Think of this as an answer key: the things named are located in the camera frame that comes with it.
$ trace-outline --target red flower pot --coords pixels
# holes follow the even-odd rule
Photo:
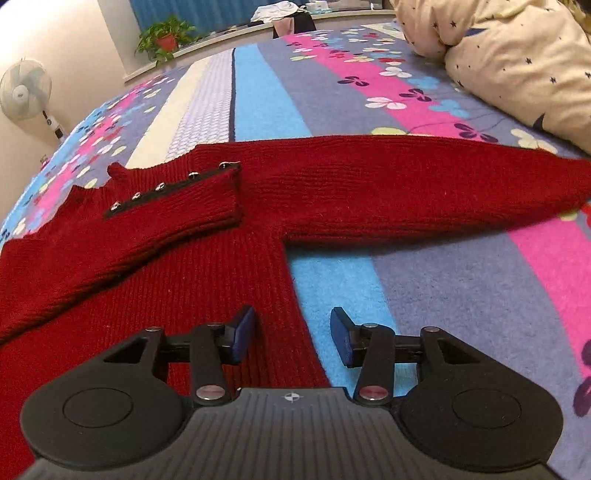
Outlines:
[[[158,45],[164,51],[175,51],[178,48],[177,39],[174,38],[172,33],[165,35],[161,38],[156,39],[156,45]]]

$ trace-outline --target blue curtain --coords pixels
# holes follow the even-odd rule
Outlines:
[[[195,25],[201,34],[248,23],[258,7],[277,1],[279,0],[129,0],[141,30],[175,14],[179,19]]]

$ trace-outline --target ribbed knit fabric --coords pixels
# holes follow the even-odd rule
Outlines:
[[[242,170],[105,217],[115,201],[222,161],[240,161]],[[24,400],[149,325],[179,334],[251,304],[259,328],[247,359],[227,369],[230,384],[326,386],[288,244],[383,244],[520,226],[591,197],[585,161],[428,137],[200,145],[167,164],[114,164],[109,174],[101,189],[75,188],[49,224],[0,255],[2,480],[32,461],[18,424]],[[186,393],[186,369],[173,369],[170,383]]]

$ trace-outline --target white fan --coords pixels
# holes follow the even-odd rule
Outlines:
[[[64,134],[56,119],[46,112],[51,95],[51,77],[35,60],[21,60],[10,67],[0,80],[0,107],[10,120],[19,121],[40,113],[57,139]]]

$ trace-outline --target bedspread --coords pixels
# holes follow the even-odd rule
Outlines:
[[[105,184],[115,161],[145,168],[198,143],[334,134],[439,135],[583,155],[465,93],[443,66],[415,56],[396,24],[320,30],[170,69],[106,102],[32,180],[0,242],[50,221],[72,185]],[[352,389],[358,375],[342,366],[330,339],[333,306],[356,323],[403,335],[441,326],[558,399],[564,431],[550,465],[567,479],[589,480],[589,214],[591,204],[516,231],[405,248],[291,250],[298,298],[329,380]],[[397,393],[415,382],[411,366],[397,365]]]

